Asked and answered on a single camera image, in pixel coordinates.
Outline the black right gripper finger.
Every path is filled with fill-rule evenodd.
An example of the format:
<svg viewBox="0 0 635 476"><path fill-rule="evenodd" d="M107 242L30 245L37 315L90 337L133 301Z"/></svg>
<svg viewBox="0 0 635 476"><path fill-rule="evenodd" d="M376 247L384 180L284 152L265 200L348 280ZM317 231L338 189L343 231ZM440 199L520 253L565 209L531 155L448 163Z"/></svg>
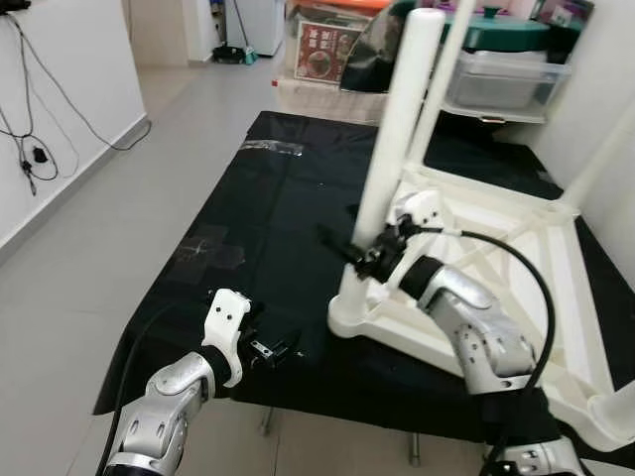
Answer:
<svg viewBox="0 0 635 476"><path fill-rule="evenodd" d="M367 251L352 244L352 242L341 240L332 228L317 225L315 236L323 248L330 250L341 262L353 267L366 267Z"/></svg>

